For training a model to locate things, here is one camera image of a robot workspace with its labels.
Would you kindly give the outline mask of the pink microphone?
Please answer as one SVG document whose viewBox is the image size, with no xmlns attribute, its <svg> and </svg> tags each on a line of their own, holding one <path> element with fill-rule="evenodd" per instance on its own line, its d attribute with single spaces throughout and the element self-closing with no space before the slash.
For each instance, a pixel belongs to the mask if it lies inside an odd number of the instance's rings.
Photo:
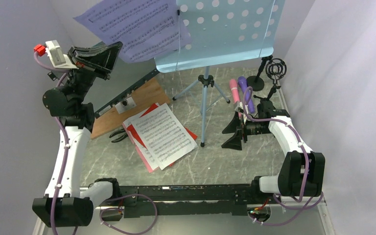
<svg viewBox="0 0 376 235">
<path fill-rule="evenodd" d="M 233 102 L 235 105 L 238 105 L 240 103 L 239 93 L 238 93 L 238 83 L 237 80 L 231 79 L 229 81 L 230 90 L 233 97 Z"/>
</svg>

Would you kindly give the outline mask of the purple microphone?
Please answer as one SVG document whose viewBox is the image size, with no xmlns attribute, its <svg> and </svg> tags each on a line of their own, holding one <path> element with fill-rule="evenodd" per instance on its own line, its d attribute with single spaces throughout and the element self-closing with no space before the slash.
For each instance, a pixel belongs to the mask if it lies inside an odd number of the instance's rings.
<svg viewBox="0 0 376 235">
<path fill-rule="evenodd" d="M 247 80 L 244 76 L 240 76 L 238 79 L 237 79 L 237 82 L 238 82 L 238 85 L 240 86 L 242 92 L 243 92 L 243 95 L 245 96 L 245 101 L 247 101 L 247 108 L 248 108 L 248 111 L 249 113 L 251 114 L 254 114 L 256 111 L 255 111 L 255 108 L 254 108 L 254 103 L 253 103 L 253 100 L 251 98 L 251 92 L 250 90 L 248 90 L 248 84 L 247 84 Z"/>
</svg>

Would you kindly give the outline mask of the black round-base mic stand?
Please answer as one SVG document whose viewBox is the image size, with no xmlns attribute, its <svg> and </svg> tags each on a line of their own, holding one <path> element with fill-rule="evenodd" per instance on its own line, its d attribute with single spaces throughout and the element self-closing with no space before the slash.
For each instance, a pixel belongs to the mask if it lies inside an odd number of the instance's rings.
<svg viewBox="0 0 376 235">
<path fill-rule="evenodd" d="M 265 69 L 265 66 L 266 66 L 267 62 L 269 62 L 271 59 L 273 59 L 272 55 L 266 56 L 266 57 L 262 57 L 261 64 L 260 64 L 260 66 L 258 68 L 257 74 L 249 76 L 246 79 L 247 85 L 250 86 L 250 87 L 252 87 L 252 89 L 253 89 L 254 92 L 261 91 L 264 88 L 264 81 L 260 77 L 260 75 L 262 74 L 263 70 Z"/>
</svg>

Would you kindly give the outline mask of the lavender sheet music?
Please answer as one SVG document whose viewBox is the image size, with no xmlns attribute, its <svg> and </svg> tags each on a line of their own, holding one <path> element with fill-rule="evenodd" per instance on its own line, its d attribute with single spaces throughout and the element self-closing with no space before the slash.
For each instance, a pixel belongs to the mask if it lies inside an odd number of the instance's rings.
<svg viewBox="0 0 376 235">
<path fill-rule="evenodd" d="M 74 19 L 102 42 L 122 43 L 127 63 L 150 60 L 191 44 L 174 0 L 103 0 Z"/>
</svg>

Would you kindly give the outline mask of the black tripod mic stand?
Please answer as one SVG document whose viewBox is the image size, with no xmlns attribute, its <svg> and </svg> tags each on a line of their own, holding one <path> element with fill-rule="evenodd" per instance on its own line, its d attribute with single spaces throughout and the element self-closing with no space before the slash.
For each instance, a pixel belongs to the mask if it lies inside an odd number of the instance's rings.
<svg viewBox="0 0 376 235">
<path fill-rule="evenodd" d="M 270 92 L 267 95 L 267 97 L 253 95 L 253 98 L 269 101 L 273 94 L 275 94 L 276 91 L 281 88 L 281 86 L 279 85 L 279 81 L 286 75 L 287 65 L 284 60 L 280 58 L 273 58 L 272 55 L 265 57 L 265 59 L 268 60 L 268 62 L 265 65 L 265 73 L 267 77 L 272 81 L 273 86 L 270 89 Z"/>
</svg>

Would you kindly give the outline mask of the pink sheet music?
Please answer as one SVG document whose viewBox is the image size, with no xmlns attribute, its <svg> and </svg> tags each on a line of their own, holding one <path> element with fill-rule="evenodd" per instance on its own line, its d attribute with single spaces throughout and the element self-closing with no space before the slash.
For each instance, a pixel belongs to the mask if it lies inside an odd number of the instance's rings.
<svg viewBox="0 0 376 235">
<path fill-rule="evenodd" d="M 127 134 L 129 134 L 131 142 L 135 146 L 135 150 L 139 159 L 142 161 L 143 165 L 147 169 L 149 173 L 159 169 L 159 165 L 155 162 L 151 153 L 144 147 L 140 141 L 130 132 L 127 130 L 127 126 L 122 124 L 122 126 L 126 129 Z"/>
</svg>

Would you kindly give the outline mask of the light blue music stand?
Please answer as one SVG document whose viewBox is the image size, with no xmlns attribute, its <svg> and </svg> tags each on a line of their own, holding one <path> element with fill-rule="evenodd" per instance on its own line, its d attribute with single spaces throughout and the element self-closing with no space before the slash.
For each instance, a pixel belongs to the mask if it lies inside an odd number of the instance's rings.
<svg viewBox="0 0 376 235">
<path fill-rule="evenodd" d="M 191 36 L 184 46 L 156 57 L 156 68 L 167 73 L 205 68 L 202 81 L 201 146 L 205 145 L 210 66 L 262 58 L 274 52 L 275 34 L 284 0 L 178 0 L 180 19 Z"/>
</svg>

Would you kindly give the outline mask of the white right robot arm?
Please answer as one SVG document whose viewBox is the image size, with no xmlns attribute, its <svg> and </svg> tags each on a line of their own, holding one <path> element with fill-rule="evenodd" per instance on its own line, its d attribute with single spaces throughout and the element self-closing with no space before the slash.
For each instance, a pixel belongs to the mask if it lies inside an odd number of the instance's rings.
<svg viewBox="0 0 376 235">
<path fill-rule="evenodd" d="M 236 103 L 235 115 L 222 131 L 232 136 L 221 147 L 241 151 L 249 136 L 273 134 L 285 155 L 277 175 L 255 178 L 256 186 L 250 190 L 251 199 L 262 203 L 269 194 L 295 197 L 297 200 L 320 196 L 325 157 L 305 144 L 294 128 L 288 111 L 277 109 L 267 99 L 262 99 L 257 105 L 257 117 L 246 116 L 246 109 L 242 102 Z"/>
</svg>

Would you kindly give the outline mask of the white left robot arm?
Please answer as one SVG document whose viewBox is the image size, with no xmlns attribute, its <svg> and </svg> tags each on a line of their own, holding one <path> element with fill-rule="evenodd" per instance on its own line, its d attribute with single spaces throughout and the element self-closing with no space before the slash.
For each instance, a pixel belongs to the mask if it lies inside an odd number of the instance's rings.
<svg viewBox="0 0 376 235">
<path fill-rule="evenodd" d="M 60 72 L 57 85 L 43 94 L 43 105 L 60 129 L 60 144 L 49 185 L 41 198 L 33 200 L 35 214 L 50 228 L 89 225 L 94 209 L 103 201 L 116 205 L 121 199 L 118 181 L 100 179 L 94 189 L 80 191 L 79 174 L 95 114 L 85 96 L 97 78 L 109 79 L 122 43 L 95 47 L 71 47 L 63 53 L 56 40 L 34 47 L 34 59 L 48 56 L 46 69 Z"/>
</svg>

